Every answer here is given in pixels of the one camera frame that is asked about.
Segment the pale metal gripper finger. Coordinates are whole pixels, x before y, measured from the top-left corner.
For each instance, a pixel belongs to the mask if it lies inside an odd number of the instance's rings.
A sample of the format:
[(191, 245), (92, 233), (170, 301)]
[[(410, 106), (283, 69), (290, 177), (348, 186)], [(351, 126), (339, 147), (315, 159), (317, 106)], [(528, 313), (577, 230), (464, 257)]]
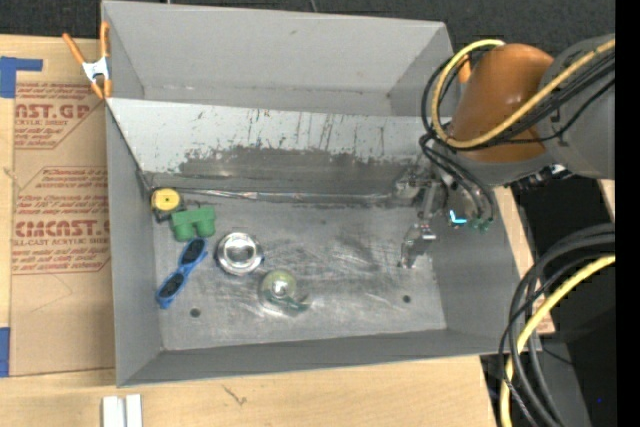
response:
[(423, 199), (418, 210), (421, 220), (430, 220), (440, 209), (442, 186), (439, 182), (429, 182), (423, 193)]
[(398, 266), (404, 269), (415, 267), (420, 256), (428, 253), (430, 245), (436, 240), (429, 224), (416, 223), (412, 225), (401, 243), (401, 253)]

